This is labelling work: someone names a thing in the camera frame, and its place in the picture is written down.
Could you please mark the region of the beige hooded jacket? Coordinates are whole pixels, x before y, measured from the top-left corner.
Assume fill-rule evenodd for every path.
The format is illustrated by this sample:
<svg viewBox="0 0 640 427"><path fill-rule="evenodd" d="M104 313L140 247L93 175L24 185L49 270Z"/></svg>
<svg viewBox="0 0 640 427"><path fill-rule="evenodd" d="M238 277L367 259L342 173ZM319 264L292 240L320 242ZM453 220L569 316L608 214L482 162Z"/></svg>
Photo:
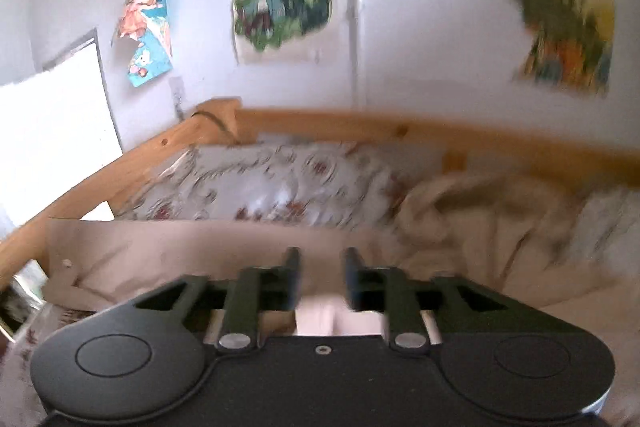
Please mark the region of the beige hooded jacket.
<svg viewBox="0 0 640 427"><path fill-rule="evenodd" d="M450 174L413 188L386 229L176 220L48 225L52 305L100 311L184 274L231 280L247 267L303 255L305 296L344 291L342 254L409 277L461 275L599 334L639 329L639 277L586 243L582 202L524 176Z"/></svg>

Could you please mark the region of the floral bed sheet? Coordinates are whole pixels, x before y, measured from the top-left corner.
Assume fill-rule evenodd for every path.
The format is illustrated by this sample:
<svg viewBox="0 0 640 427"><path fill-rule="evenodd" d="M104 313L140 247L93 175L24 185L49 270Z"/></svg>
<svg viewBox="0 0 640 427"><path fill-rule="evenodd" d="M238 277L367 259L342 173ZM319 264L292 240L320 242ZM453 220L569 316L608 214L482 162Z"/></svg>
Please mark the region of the floral bed sheet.
<svg viewBox="0 0 640 427"><path fill-rule="evenodd" d="M386 229L416 185L404 187L394 175L393 165L364 146L202 146L157 168L112 221L227 220ZM579 218L588 227L586 243L596 258L639 276L638 193L622 188L588 199L573 196L584 205ZM53 332L93 312L55 306L46 300L2 360L3 425L35 426L43 421L46 413L29 376L32 351ZM295 313L269 312L262 321L262 330L268 335L375 334L381 329L378 315L350 312L343 293L308 297L302 291ZM637 425L639 329L635 334L597 335L610 346L616 362L615 383L604 417L616 426Z"/></svg>

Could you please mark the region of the small anime girl poster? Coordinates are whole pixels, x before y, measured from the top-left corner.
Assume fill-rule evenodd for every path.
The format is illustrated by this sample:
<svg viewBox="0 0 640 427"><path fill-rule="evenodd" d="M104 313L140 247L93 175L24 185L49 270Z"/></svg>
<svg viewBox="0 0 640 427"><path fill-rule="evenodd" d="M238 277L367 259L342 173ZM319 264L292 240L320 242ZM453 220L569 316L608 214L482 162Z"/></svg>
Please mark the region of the small anime girl poster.
<svg viewBox="0 0 640 427"><path fill-rule="evenodd" d="M141 87L171 71L167 0L125 0L113 39L122 38L137 43L127 69L132 87Z"/></svg>

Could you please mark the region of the wooden bed frame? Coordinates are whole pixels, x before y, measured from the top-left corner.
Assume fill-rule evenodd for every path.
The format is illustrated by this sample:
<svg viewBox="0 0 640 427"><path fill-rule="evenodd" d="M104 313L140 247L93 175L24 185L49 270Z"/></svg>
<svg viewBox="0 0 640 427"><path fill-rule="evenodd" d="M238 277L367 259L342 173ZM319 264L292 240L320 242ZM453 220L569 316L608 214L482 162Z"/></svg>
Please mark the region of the wooden bed frame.
<svg viewBox="0 0 640 427"><path fill-rule="evenodd" d="M552 134L499 128L372 110L244 107L237 98L198 104L186 120L81 181L12 232L1 243L1 285L8 287L30 260L49 265L46 225L51 218L79 219L108 202L117 210L149 180L153 167L192 145L244 145L262 134L284 134L320 142L430 144L442 149L442 171L463 171L472 154L521 159L536 176L568 187L591 182L639 184L639 152L558 138Z"/></svg>

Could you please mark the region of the white wall socket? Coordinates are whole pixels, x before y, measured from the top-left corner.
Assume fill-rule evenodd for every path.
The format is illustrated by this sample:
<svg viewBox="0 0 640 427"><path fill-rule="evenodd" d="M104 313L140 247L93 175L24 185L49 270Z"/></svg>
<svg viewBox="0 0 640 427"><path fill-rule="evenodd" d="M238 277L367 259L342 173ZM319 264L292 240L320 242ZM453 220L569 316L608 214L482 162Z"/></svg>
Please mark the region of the white wall socket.
<svg viewBox="0 0 640 427"><path fill-rule="evenodd" d="M171 77L169 79L169 88L171 92L172 106L174 106L174 112L178 121L184 121L183 101L184 101L184 84L181 77Z"/></svg>

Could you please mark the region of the window with grey frame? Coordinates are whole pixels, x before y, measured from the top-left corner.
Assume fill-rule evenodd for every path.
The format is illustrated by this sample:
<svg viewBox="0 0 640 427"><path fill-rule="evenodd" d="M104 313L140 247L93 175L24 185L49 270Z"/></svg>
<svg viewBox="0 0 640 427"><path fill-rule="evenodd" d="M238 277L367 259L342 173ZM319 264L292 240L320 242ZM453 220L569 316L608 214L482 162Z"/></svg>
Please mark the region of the window with grey frame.
<svg viewBox="0 0 640 427"><path fill-rule="evenodd" d="M1 235L120 156L91 34L49 69L1 87Z"/></svg>

